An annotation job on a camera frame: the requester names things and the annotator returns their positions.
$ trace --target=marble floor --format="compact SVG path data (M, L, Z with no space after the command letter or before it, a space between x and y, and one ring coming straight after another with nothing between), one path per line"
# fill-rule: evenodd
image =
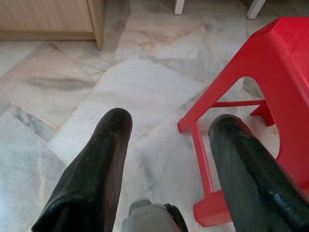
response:
M306 0L267 0L248 20L251 2L186 0L183 15L174 15L173 0L110 0L102 51L90 41L0 42L0 231L30 231L66 166L114 107L133 118L114 231L142 197L178 206L191 232L234 231L232 223L195 222L202 185L191 135L179 134L177 122L252 33L279 16L309 15ZM262 98L248 77L222 96ZM249 116L253 109L212 109L198 122L215 190L207 131L216 116L241 117L278 154L276 127Z

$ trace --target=cabinet door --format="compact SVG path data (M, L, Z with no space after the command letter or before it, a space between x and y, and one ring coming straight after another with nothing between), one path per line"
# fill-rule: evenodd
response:
M0 0L2 31L93 32L87 0Z

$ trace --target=white chair leg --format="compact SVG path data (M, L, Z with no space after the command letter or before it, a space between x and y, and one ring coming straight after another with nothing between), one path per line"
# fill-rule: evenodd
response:
M266 0L254 0L247 12L248 19L255 19Z
M176 15L182 15L183 5L184 5L184 0L176 0L175 12L174 12Z

